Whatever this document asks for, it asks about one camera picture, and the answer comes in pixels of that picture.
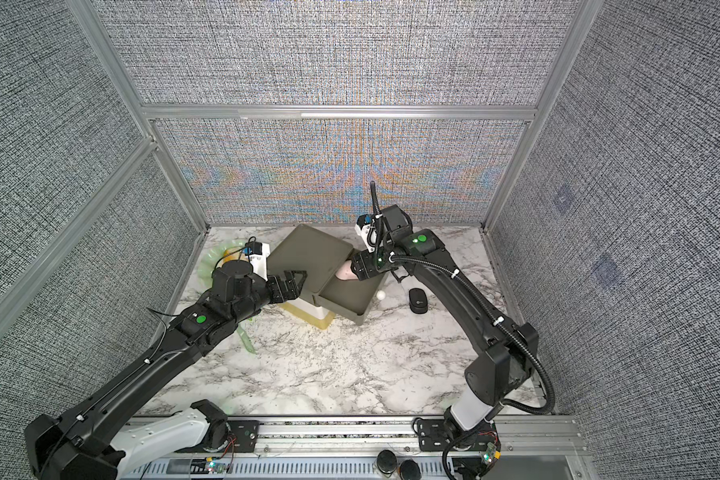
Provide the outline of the black round knob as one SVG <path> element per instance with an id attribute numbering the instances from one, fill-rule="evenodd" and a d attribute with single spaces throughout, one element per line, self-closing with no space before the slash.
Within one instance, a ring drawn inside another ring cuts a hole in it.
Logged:
<path id="1" fill-rule="evenodd" d="M 384 476 L 391 476 L 398 468 L 398 459 L 396 454 L 388 449 L 380 451 L 375 460 L 377 471 Z"/>
<path id="2" fill-rule="evenodd" d="M 422 471 L 419 464 L 412 460 L 404 460 L 397 469 L 398 478 L 400 480 L 421 480 Z"/>

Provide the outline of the black computer mouse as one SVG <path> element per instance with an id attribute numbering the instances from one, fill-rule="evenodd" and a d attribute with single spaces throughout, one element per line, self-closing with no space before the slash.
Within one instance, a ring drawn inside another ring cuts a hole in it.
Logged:
<path id="1" fill-rule="evenodd" d="M 417 315 L 422 315 L 429 310 L 429 301 L 426 292 L 422 288 L 411 288 L 408 291 L 409 308 Z"/>

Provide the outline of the grey three-drawer storage box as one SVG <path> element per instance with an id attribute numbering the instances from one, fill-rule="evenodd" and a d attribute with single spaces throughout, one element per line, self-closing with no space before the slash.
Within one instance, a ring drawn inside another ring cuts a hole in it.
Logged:
<path id="1" fill-rule="evenodd" d="M 308 225 L 298 225 L 267 258 L 267 272 L 284 277 L 304 271 L 300 296 L 281 305 L 283 310 L 321 329 L 336 316 L 357 325 L 365 322 L 371 303 L 385 280 L 341 280 L 337 272 L 358 252 L 351 243 Z"/>

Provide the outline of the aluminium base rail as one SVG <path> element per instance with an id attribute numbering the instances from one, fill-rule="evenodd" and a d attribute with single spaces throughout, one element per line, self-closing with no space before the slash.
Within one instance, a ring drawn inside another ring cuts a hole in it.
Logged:
<path id="1" fill-rule="evenodd" d="M 439 416 L 231 416 L 250 431 L 238 450 L 199 446 L 208 422 L 195 410 L 135 417 L 115 436 L 121 479 L 399 479 L 375 466 L 393 451 L 422 479 L 595 479 L 593 455 L 568 416 L 499 415 L 468 448 L 425 451 L 414 422 Z"/>

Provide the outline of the pink computer mouse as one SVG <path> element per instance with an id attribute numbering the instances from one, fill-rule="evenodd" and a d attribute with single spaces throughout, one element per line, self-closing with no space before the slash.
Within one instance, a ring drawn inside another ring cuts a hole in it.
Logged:
<path id="1" fill-rule="evenodd" d="M 335 272 L 335 277 L 342 281 L 357 280 L 358 277 L 352 270 L 352 263 L 350 261 L 344 262 Z"/>

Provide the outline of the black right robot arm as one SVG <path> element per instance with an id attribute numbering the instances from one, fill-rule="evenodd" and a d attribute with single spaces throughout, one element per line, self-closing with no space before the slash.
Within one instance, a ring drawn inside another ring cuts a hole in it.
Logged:
<path id="1" fill-rule="evenodd" d="M 444 414 L 452 445 L 472 439 L 505 406 L 532 415 L 554 411 L 556 391 L 538 358 L 537 330 L 516 323 L 489 301 L 434 232 L 416 231 L 396 205 L 359 216 L 355 231 L 366 249 L 351 257 L 354 277 L 364 281 L 405 270 L 434 294 L 476 352 L 464 372 L 466 390 Z"/>

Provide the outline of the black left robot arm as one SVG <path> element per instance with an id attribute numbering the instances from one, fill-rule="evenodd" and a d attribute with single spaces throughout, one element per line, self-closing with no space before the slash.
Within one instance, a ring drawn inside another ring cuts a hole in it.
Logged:
<path id="1" fill-rule="evenodd" d="M 126 452 L 115 436 L 179 373 L 210 353 L 239 324 L 270 304 L 298 298 L 305 271 L 263 278 L 233 260 L 212 273 L 212 285 L 173 318 L 160 338 L 87 399 L 58 417 L 38 416 L 25 429 L 27 458 L 38 479 L 113 479 Z"/>

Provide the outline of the black round knob right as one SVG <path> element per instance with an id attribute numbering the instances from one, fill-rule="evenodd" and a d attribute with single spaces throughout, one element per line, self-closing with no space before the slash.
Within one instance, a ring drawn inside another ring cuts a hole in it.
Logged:
<path id="1" fill-rule="evenodd" d="M 419 464 L 412 460 L 404 460 L 397 469 L 398 478 L 400 480 L 421 480 L 422 471 Z"/>

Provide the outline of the black round knob left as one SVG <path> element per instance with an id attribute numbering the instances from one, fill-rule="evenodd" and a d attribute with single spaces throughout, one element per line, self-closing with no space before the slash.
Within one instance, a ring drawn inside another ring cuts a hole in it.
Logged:
<path id="1" fill-rule="evenodd" d="M 398 459 L 396 454 L 388 449 L 380 451 L 375 460 L 377 471 L 384 476 L 391 476 L 398 468 Z"/>

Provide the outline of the green scalloped glass plate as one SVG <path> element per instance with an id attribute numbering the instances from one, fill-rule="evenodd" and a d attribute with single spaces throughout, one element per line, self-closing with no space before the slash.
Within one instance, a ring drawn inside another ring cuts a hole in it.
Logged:
<path id="1" fill-rule="evenodd" d="M 201 256 L 197 275 L 203 289 L 211 287 L 213 271 L 222 263 L 236 259 L 243 246 L 243 240 L 226 240 L 212 246 Z"/>

